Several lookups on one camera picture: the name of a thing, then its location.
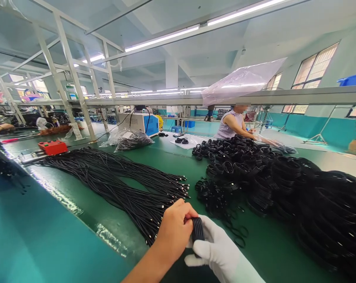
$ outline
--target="yellow object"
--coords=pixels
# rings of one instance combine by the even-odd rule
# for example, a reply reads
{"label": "yellow object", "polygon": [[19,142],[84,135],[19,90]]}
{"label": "yellow object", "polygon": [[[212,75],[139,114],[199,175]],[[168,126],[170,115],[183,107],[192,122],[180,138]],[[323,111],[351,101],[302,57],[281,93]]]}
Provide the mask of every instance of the yellow object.
{"label": "yellow object", "polygon": [[163,126],[163,119],[160,115],[155,115],[158,118],[158,125],[160,130],[162,130],[162,126]]}

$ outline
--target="sleeveless top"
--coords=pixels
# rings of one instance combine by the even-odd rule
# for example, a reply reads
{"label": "sleeveless top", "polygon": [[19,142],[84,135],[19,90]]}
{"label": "sleeveless top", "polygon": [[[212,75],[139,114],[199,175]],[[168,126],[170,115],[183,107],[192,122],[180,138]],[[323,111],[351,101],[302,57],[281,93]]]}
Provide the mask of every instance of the sleeveless top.
{"label": "sleeveless top", "polygon": [[215,138],[224,139],[224,138],[231,138],[236,135],[236,132],[233,131],[227,124],[224,123],[224,118],[227,115],[233,115],[236,118],[238,124],[242,127],[244,116],[242,114],[238,114],[234,112],[233,110],[229,111],[228,113],[225,113],[224,116],[221,118],[220,127],[218,128],[218,131],[214,136]]}

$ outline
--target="red box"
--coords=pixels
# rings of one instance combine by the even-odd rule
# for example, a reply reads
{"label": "red box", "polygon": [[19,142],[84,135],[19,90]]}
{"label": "red box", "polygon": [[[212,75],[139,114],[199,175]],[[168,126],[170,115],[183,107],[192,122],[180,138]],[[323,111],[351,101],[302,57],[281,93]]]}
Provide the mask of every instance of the red box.
{"label": "red box", "polygon": [[42,141],[38,143],[39,147],[43,149],[47,155],[57,155],[68,152],[65,142],[59,140]]}

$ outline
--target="white machine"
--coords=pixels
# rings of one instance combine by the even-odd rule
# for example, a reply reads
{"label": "white machine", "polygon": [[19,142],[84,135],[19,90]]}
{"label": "white machine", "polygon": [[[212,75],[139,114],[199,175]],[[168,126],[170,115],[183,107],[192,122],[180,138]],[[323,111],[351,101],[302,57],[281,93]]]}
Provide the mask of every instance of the white machine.
{"label": "white machine", "polygon": [[159,133],[158,118],[153,114],[149,116],[145,113],[119,113],[119,121],[122,123],[120,125],[122,129],[131,127],[132,130],[140,130],[149,137]]}

